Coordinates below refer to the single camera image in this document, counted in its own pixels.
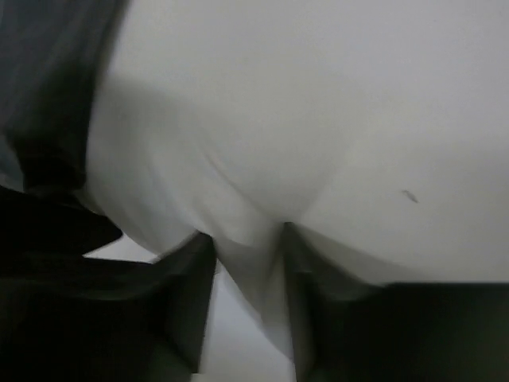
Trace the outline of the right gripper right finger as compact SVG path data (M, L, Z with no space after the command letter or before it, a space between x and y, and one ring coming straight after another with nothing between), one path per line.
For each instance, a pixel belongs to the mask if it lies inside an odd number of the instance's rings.
M505 381L505 283L367 283L280 236L298 381Z

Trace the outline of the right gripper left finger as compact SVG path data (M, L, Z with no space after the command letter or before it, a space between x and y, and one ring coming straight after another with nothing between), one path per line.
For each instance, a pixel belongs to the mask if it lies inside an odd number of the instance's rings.
M191 380L215 269L205 234L155 263L23 255L2 265L2 380Z

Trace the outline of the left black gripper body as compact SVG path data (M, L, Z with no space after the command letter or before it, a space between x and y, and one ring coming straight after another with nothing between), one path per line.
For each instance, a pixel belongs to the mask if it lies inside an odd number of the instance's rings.
M1 258L86 255L119 240L105 216L1 187Z

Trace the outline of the dark grey checked pillowcase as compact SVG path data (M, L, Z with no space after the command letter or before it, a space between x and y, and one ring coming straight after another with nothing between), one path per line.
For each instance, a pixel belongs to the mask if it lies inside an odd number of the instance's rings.
M86 180L97 78L125 1L1 3L1 176L38 197Z

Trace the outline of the white pillow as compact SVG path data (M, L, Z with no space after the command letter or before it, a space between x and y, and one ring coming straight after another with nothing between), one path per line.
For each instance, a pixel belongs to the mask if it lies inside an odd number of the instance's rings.
M131 1L87 192L154 254L210 235L284 354L285 222L368 282L505 282L508 4Z

